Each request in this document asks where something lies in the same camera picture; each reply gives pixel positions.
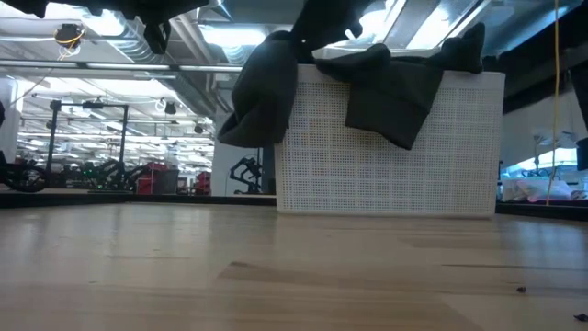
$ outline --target yellow cable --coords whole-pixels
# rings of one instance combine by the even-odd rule
[[[555,1],[555,97],[553,109],[553,155],[551,156],[551,176],[549,177],[548,196],[546,204],[549,205],[551,195],[551,186],[555,178],[555,150],[558,147],[556,143],[558,128],[558,113],[560,112],[560,1]]]
[[[68,44],[68,43],[76,42],[80,38],[82,38],[84,36],[84,34],[85,34],[85,29],[83,29],[82,32],[80,32],[80,34],[77,35],[77,37],[70,39],[70,40],[61,41],[61,40],[57,39],[57,30],[53,31],[53,37],[55,38],[55,41],[57,41],[58,43],[61,43],[61,44]]]

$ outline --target black fabric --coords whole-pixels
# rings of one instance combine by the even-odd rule
[[[4,120],[6,119],[4,113],[4,106],[2,105],[2,102],[0,102],[0,128],[2,128],[2,123],[4,123]]]
[[[235,84],[235,111],[218,133],[221,143],[258,148],[281,143],[294,104],[297,63],[316,63],[333,78],[351,84],[345,125],[384,135],[411,149],[426,119],[443,70],[479,73],[484,25],[463,38],[446,40],[430,58],[392,59],[383,45],[334,60],[316,60],[311,51],[361,33],[358,20],[371,0],[308,0],[292,32],[271,34],[245,63]]]
[[[314,51],[347,40],[347,29],[358,38],[363,32],[359,19],[372,2],[374,0],[308,0],[292,27],[292,39],[301,42],[305,51]]]
[[[430,58],[392,58],[377,44],[364,52],[316,60],[319,71],[351,84],[345,126],[381,134],[411,150],[431,111],[444,70],[480,73],[485,27],[478,24],[463,38],[446,40]]]
[[[576,157],[578,158],[578,171],[588,169],[588,138],[576,142]]]
[[[571,82],[573,90],[578,98],[580,111],[584,117],[584,123],[588,129],[588,63],[576,66],[571,69]]]
[[[234,112],[218,133],[221,143],[257,148],[282,142],[298,82],[297,59],[282,32],[269,35],[243,67],[232,91]]]
[[[410,150],[423,126],[443,70],[423,64],[393,61],[388,47],[333,60],[316,60],[317,69],[351,83],[345,126],[377,132]]]
[[[298,63],[311,52],[361,34],[359,18],[373,0],[308,0],[291,32],[278,31],[251,54],[232,92],[235,111],[218,133],[221,143],[258,148],[281,143],[294,104]]]

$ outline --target wooden surface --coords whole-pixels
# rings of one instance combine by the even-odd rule
[[[586,330],[572,316],[588,314],[587,237],[508,216],[0,211],[0,329]]]

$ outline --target pillar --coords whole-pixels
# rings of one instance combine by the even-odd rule
[[[18,81],[14,78],[0,78],[0,102],[5,109],[5,121],[0,127],[0,150],[7,162],[14,162],[17,156],[18,128],[23,100],[10,105],[18,98]]]

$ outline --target white wall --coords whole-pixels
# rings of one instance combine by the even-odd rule
[[[17,156],[18,129],[23,100],[9,105],[17,99],[18,81],[12,78],[0,78],[0,101],[5,109],[5,121],[0,128],[0,150],[4,152],[7,162],[14,162]]]
[[[501,139],[501,160],[503,167],[515,165],[521,161],[535,157],[534,135],[551,137],[553,135],[554,97],[545,99],[510,112],[503,116]],[[558,133],[572,132],[575,141],[588,137],[588,131],[573,89],[560,95]],[[575,145],[563,145],[564,148],[575,148]],[[543,154],[552,150],[551,143],[539,145],[537,153]]]
[[[229,114],[217,110],[217,132],[221,130],[222,124],[228,118]],[[245,184],[229,179],[231,167],[236,165],[243,157],[256,158],[257,149],[234,147],[220,143],[218,140],[214,142],[214,158],[212,159],[212,176],[210,179],[211,194],[213,197],[232,197],[234,196],[234,191],[237,189],[243,192],[247,191]]]

